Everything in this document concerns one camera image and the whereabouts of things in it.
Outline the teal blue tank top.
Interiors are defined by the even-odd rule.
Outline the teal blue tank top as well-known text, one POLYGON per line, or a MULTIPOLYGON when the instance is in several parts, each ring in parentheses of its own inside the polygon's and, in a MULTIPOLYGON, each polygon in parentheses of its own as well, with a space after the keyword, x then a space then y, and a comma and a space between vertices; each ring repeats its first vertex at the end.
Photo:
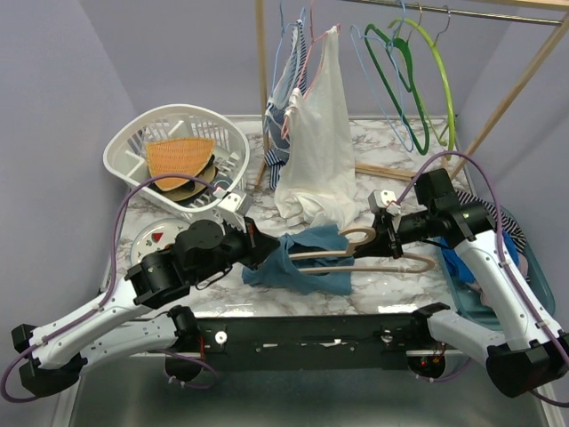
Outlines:
POLYGON ((343 251, 348 240, 339 234, 336 225, 325 225, 306 229, 297 234, 284 234, 278 238, 279 247, 270 254, 256 270, 243 268, 241 279, 251 287, 286 288, 298 294, 326 293, 345 296, 352 292, 351 273, 303 272, 306 268, 354 265, 352 257, 314 258, 291 260, 292 254, 320 251, 343 251))

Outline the beige wooden hanger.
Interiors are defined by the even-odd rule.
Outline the beige wooden hanger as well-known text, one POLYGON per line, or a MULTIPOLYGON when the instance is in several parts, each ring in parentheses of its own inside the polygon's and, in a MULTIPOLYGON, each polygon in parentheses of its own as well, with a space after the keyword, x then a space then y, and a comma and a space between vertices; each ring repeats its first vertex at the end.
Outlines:
MULTIPOLYGON (((340 251, 319 251, 319 252, 305 252, 297 254, 289 254, 291 261, 311 260, 311 259, 324 259, 324 258, 347 258, 355 257, 356 250, 364 244, 371 243, 376 238, 376 232, 372 227, 368 226, 354 226, 344 229, 339 234, 347 238, 351 234, 363 234, 360 239, 350 240, 346 249, 340 251)), ((437 266, 437 262, 428 257, 418 254, 403 254, 402 257, 406 260, 413 260, 422 262, 423 266, 412 268, 409 266, 332 266, 332 267, 314 267, 303 268, 301 272, 305 274, 325 274, 335 272, 382 272, 382 273, 402 273, 402 274, 421 274, 433 270, 437 266)))

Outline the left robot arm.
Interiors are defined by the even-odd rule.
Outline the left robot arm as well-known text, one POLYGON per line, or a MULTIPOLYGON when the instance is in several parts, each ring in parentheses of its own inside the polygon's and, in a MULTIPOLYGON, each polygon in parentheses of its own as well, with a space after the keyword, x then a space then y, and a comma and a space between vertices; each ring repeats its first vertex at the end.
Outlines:
POLYGON ((235 264, 259 267, 279 247, 250 218, 243 230, 209 220, 191 224, 64 318, 15 327, 21 385, 36 400, 66 390, 105 361, 146 351, 198 350, 201 331, 190 308, 174 306, 149 320, 144 315, 189 295, 194 286, 224 278, 235 264))

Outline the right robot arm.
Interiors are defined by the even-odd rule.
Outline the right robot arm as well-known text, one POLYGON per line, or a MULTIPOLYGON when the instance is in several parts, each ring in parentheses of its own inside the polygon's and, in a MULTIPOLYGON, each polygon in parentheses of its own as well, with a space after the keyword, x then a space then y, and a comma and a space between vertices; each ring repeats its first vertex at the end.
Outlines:
POLYGON ((501 330, 437 303, 413 313, 411 342, 422 349, 435 342, 453 346, 484 366, 493 385, 510 398, 562 378, 568 372, 568 334, 527 285, 492 215, 478 202, 461 203, 445 169, 415 179, 415 196, 424 207, 419 212, 399 215, 392 193, 370 194, 375 236, 355 257, 397 259, 407 244, 442 238, 473 274, 501 330))

